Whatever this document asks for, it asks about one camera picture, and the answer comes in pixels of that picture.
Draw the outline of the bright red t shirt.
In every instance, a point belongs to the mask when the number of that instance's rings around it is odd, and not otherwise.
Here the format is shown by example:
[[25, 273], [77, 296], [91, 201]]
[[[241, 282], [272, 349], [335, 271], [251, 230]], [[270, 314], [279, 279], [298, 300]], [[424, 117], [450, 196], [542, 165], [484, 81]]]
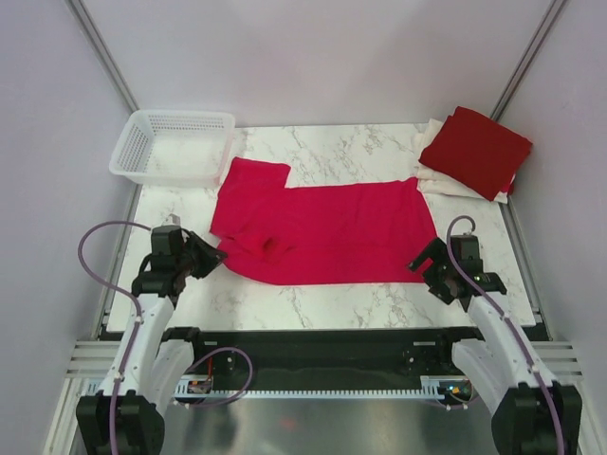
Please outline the bright red t shirt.
[[415, 178], [290, 188], [289, 173], [232, 160], [211, 224], [230, 271], [284, 286], [420, 282], [408, 265], [436, 230]]

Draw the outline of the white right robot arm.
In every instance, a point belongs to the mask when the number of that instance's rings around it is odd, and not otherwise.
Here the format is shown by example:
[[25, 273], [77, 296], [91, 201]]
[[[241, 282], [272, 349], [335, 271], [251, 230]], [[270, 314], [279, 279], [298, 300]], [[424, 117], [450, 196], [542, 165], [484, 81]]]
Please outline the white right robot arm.
[[481, 338], [448, 340], [434, 349], [436, 366], [465, 374], [491, 414], [501, 454], [575, 454], [581, 396], [563, 385], [512, 314], [506, 286], [486, 272], [474, 235], [435, 238], [413, 259], [424, 283], [446, 304], [459, 302]]

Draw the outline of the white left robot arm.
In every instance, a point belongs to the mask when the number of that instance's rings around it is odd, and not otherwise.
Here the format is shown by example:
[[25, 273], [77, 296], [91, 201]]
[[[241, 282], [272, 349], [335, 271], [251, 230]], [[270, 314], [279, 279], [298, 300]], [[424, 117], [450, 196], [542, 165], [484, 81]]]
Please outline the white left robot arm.
[[142, 259], [127, 297], [132, 309], [114, 360], [97, 390], [76, 407], [89, 454], [157, 454], [165, 436], [164, 414], [182, 374], [208, 362], [195, 328], [169, 331], [186, 280], [204, 279], [227, 255], [191, 230], [176, 225], [150, 231], [151, 250]]

